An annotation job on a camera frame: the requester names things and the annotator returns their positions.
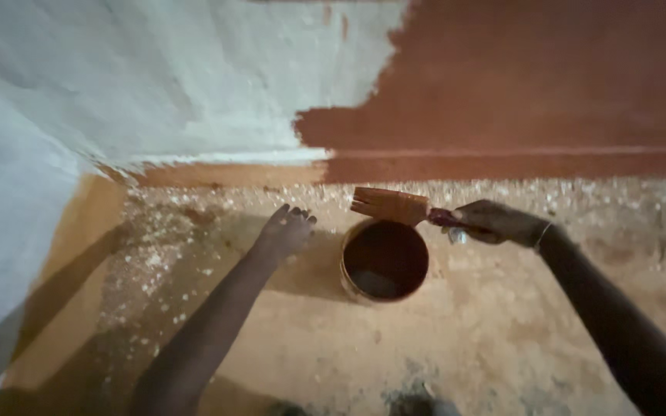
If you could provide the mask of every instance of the brown paint inside bucket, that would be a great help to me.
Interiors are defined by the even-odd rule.
[[[428,272],[426,243],[411,226],[391,221],[373,223],[348,242],[343,265],[351,282],[375,300],[407,297]]]

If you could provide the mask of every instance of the paintbrush bristles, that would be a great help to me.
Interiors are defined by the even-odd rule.
[[[351,211],[370,217],[415,226],[428,218],[429,199],[378,188],[357,187]]]

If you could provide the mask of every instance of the hand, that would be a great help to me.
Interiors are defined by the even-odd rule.
[[[302,248],[317,222],[316,217],[308,218],[307,211],[298,207],[290,211],[289,204],[285,203],[261,229],[252,250],[270,255],[274,260],[283,260]]]
[[[451,215],[468,226],[485,230],[465,227],[470,237],[489,244],[510,240],[523,247],[534,247],[551,224],[543,218],[486,199],[461,206],[451,211]]]

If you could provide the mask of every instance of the bracelet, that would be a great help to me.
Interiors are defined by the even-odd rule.
[[[549,230],[549,227],[552,226],[553,224],[550,222],[546,224],[544,227],[544,230],[541,231],[541,235],[539,236],[539,239],[536,240],[536,243],[533,245],[533,249],[538,252],[541,249],[541,240],[544,238],[544,234],[546,234],[546,231]]]

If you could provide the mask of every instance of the paint bucket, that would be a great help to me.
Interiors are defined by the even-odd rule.
[[[391,303],[412,295],[426,279],[429,253],[413,227],[369,219],[344,236],[341,283],[362,304]]]

